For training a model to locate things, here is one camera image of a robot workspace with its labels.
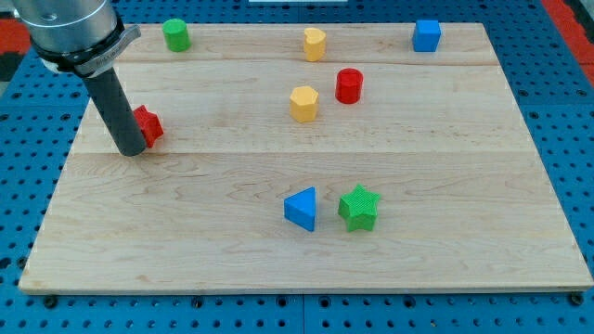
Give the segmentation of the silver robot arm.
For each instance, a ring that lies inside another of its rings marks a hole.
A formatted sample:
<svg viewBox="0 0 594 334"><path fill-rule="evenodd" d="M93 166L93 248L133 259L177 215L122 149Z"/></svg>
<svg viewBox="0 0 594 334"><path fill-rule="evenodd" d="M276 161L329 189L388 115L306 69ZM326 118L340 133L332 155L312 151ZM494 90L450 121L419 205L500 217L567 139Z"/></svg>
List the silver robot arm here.
<svg viewBox="0 0 594 334"><path fill-rule="evenodd" d="M141 36L125 27L109 0L13 0L32 46L54 72L93 78Z"/></svg>

